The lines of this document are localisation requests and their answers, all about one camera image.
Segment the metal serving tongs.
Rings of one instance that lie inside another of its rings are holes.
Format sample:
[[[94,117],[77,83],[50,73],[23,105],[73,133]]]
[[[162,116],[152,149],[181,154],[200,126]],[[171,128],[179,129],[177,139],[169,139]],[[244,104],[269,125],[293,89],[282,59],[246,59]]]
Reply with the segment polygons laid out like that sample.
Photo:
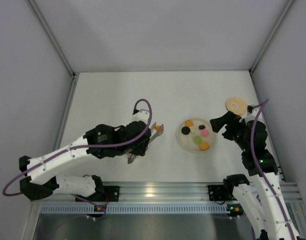
[[[153,142],[153,140],[155,140],[157,137],[161,136],[161,135],[163,134],[163,132],[164,132],[164,125],[163,125],[163,124],[159,125],[160,128],[159,128],[158,130],[155,130],[155,126],[157,126],[157,123],[156,123],[156,122],[154,122],[154,123],[152,124],[151,128],[150,128],[150,129],[151,129],[151,132],[155,131],[155,133],[154,133],[153,136],[150,138],[149,143],[148,143],[148,146]],[[136,158],[137,158],[136,155],[130,154],[130,153],[129,153],[129,154],[128,154],[128,157],[127,157],[127,163],[128,163],[128,164],[132,164],[132,163],[135,161]]]

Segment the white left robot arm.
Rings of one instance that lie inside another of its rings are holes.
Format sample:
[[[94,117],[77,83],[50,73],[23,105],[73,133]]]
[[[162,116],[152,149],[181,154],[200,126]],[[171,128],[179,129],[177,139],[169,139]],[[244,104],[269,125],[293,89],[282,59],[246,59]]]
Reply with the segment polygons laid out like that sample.
[[[20,192],[29,200],[41,200],[51,195],[77,195],[77,201],[101,201],[106,191],[96,175],[71,176],[67,170],[103,158],[126,153],[145,156],[151,129],[143,121],[133,121],[117,127],[100,124],[83,136],[55,152],[42,157],[19,159]]]

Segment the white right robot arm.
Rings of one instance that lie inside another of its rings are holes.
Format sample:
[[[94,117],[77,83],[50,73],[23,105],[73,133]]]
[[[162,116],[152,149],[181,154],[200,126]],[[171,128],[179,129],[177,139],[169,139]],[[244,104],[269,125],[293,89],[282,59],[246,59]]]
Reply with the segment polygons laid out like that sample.
[[[299,240],[301,235],[287,210],[280,186],[280,175],[273,155],[268,151],[266,125],[261,113],[246,118],[228,111],[210,120],[213,132],[225,129],[222,136],[241,149],[242,163],[248,175],[227,176],[223,182],[239,202],[251,223],[257,240]]]

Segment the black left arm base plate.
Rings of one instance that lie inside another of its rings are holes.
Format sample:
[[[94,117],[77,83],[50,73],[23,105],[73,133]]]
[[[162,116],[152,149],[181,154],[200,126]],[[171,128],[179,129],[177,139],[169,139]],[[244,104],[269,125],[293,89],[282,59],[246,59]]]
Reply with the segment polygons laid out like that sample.
[[[120,186],[111,185],[111,186],[104,186],[104,200],[106,202],[118,202],[120,195]]]

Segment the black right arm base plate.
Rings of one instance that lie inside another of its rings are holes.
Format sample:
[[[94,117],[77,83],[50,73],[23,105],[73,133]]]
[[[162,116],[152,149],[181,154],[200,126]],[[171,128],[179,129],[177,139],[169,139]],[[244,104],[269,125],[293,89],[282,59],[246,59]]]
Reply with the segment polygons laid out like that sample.
[[[233,195],[223,184],[211,184],[207,186],[209,200],[213,202],[234,201]]]

